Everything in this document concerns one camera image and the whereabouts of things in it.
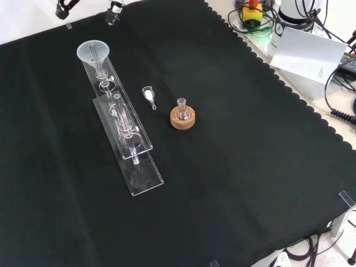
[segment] table leg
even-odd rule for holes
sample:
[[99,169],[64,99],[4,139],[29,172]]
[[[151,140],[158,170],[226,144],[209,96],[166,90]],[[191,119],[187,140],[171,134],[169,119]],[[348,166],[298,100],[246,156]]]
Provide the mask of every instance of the table leg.
[[352,257],[347,261],[350,265],[355,265],[356,264],[356,249]]
[[345,224],[351,215],[352,210],[343,213],[341,216],[337,217],[333,222],[332,234],[333,236],[338,236],[345,228]]

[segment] black tablecloth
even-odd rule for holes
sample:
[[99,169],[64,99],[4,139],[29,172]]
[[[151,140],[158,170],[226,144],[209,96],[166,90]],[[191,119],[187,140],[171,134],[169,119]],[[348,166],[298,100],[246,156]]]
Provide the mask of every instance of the black tablecloth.
[[[132,197],[77,47],[106,42],[165,183]],[[355,154],[200,0],[0,48],[0,266],[250,266],[355,196]],[[152,86],[157,110],[141,89]],[[178,131],[179,97],[197,114]]]

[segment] small glass flask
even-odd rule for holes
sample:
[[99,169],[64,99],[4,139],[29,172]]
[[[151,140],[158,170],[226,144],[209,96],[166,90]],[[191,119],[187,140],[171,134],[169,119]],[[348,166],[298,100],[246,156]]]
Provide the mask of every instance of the small glass flask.
[[174,112],[177,120],[188,120],[191,116],[189,108],[186,106],[186,100],[184,98],[180,98],[177,100],[178,106]]

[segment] black cable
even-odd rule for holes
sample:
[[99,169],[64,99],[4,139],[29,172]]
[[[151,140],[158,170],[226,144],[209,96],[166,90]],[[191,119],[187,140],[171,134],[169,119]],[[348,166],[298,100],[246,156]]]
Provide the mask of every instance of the black cable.
[[349,90],[350,92],[356,92],[356,90],[353,90],[350,87],[347,87],[344,83],[342,83],[338,78],[333,77],[334,80],[336,80],[341,86],[345,87],[347,90]]
[[312,1],[312,4],[311,4],[311,7],[310,7],[309,12],[306,11],[306,6],[305,6],[304,0],[302,0],[301,3],[303,4],[303,10],[304,10],[305,16],[306,16],[307,18],[310,18],[310,17],[309,17],[309,13],[312,11],[312,9],[313,9],[313,7],[314,7],[315,0]]
[[306,16],[304,16],[303,14],[300,13],[300,10],[299,10],[299,7],[298,7],[298,3],[296,2],[296,0],[294,0],[295,2],[295,7],[296,7],[296,10],[298,11],[299,15],[303,18],[306,18]]
[[345,66],[346,64],[348,64],[348,63],[350,63],[350,62],[353,62],[353,61],[356,61],[356,59],[350,60],[350,61],[346,61],[346,62],[344,62],[344,63],[342,63],[342,64],[339,64],[339,66],[332,72],[332,74],[330,74],[329,78],[327,79],[327,82],[326,82],[325,87],[324,87],[324,98],[325,98],[325,101],[326,101],[328,107],[329,107],[331,110],[334,110],[334,109],[333,109],[333,108],[331,107],[331,105],[329,104],[328,98],[327,98],[327,88],[328,88],[329,81],[330,81],[330,79],[333,77],[333,75],[336,73],[336,71],[337,71],[340,67]]
[[346,79],[346,74],[344,73],[344,81],[352,88],[353,91],[356,91],[356,88]]
[[314,245],[313,245],[313,241],[312,241],[312,237],[311,236],[306,236],[305,238],[297,241],[296,243],[293,243],[290,246],[294,246],[294,245],[296,245],[296,244],[298,244],[298,243],[300,243],[300,242],[302,242],[304,240],[308,241],[308,244],[309,244],[308,252],[305,253],[304,255],[295,255],[295,254],[292,254],[291,252],[289,252],[287,248],[285,248],[283,251],[287,253],[289,259],[296,260],[296,261],[302,261],[302,260],[305,260],[308,257],[310,257],[310,255],[312,254],[313,249],[314,249]]
[[321,234],[318,234],[317,243],[316,243],[315,247],[313,248],[313,252],[311,253],[309,261],[306,264],[307,267],[315,266],[315,261],[317,260],[317,256],[318,256],[319,242],[320,242],[321,236],[322,236]]
[[328,18],[328,8],[329,8],[329,0],[327,0],[327,6],[325,8],[325,20],[323,25],[325,26],[325,23],[327,22],[327,18]]
[[[261,24],[261,25],[258,26],[258,27],[249,25],[249,24],[247,24],[247,23],[245,23],[245,22],[243,21],[243,18],[242,18],[242,16],[241,16],[241,11],[242,11],[242,8],[243,8],[243,7],[248,7],[248,8],[250,8],[250,9],[260,11],[265,17],[268,17],[269,20],[268,20],[267,22]],[[239,18],[240,18],[242,24],[243,24],[245,27],[247,27],[248,30],[246,30],[246,31],[241,31],[240,29],[236,28],[234,25],[231,24],[230,16],[231,16],[231,14],[232,14],[233,12],[236,12],[236,11],[238,12],[238,15],[239,15]],[[266,25],[266,24],[268,24],[268,23],[270,23],[270,22],[272,22],[272,25],[271,25],[271,26],[267,26],[267,27],[264,27],[264,28],[260,28],[261,26]],[[237,31],[237,32],[239,32],[239,33],[243,33],[243,34],[249,34],[249,33],[254,33],[254,32],[265,32],[265,31],[271,30],[271,29],[274,27],[274,20],[273,20],[273,17],[271,17],[268,13],[264,12],[263,10],[260,10],[260,9],[258,9],[258,8],[256,8],[256,7],[250,7],[250,6],[248,6],[248,4],[242,4],[242,5],[240,5],[237,9],[234,9],[234,10],[230,11],[229,14],[228,14],[228,23],[229,23],[229,25],[230,25],[230,27],[231,27],[232,29],[234,29],[235,31]]]
[[320,255],[320,254],[322,254],[322,253],[328,251],[329,249],[331,249],[331,248],[339,241],[339,239],[342,237],[343,234],[344,234],[344,230],[343,230],[343,232],[341,233],[341,235],[336,239],[336,241],[331,245],[331,247],[329,247],[329,248],[323,250],[322,252],[317,253],[317,255]]
[[[321,26],[321,28],[323,30],[325,30],[326,33],[329,33],[332,36],[334,36],[335,38],[337,38],[338,40],[342,41],[343,43],[346,43],[340,37],[338,37],[337,35],[333,34],[328,29],[326,29],[325,26],[321,23],[320,20],[316,19],[315,22],[316,22],[316,24]],[[351,47],[349,44],[348,44],[348,47],[351,48],[352,51],[354,51],[356,53],[356,50],[353,47]],[[330,79],[334,76],[334,74],[336,73],[336,71],[340,67],[345,66],[346,64],[354,62],[354,61],[356,61],[356,59],[353,59],[353,60],[350,60],[350,61],[346,61],[346,62],[344,62],[342,64],[339,64],[339,66],[330,74],[330,76],[328,77],[327,82],[325,84],[325,87],[324,87],[324,99],[325,99],[325,102],[327,103],[328,107],[331,109],[331,114],[333,116],[336,116],[336,117],[341,118],[342,120],[344,120],[346,122],[350,122],[351,124],[356,125],[356,116],[353,116],[353,115],[350,115],[350,114],[347,114],[347,113],[344,113],[344,112],[341,112],[339,110],[336,110],[336,109],[332,108],[330,103],[329,103],[329,101],[328,101],[328,98],[327,98],[327,88],[328,88],[328,84],[329,84]]]
[[356,228],[356,225],[354,225],[354,224],[352,223],[352,221],[348,220],[348,222],[349,222],[353,227]]

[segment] wooden cork ring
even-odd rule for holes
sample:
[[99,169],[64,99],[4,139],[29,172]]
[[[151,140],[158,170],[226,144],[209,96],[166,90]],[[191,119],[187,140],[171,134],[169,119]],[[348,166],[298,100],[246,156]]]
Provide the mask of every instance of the wooden cork ring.
[[174,114],[175,110],[177,109],[177,107],[173,108],[171,111],[171,124],[173,125],[174,128],[178,129],[178,130],[187,130],[189,128],[191,128],[194,123],[195,123],[195,111],[187,106],[190,110],[190,118],[188,118],[187,120],[178,120]]

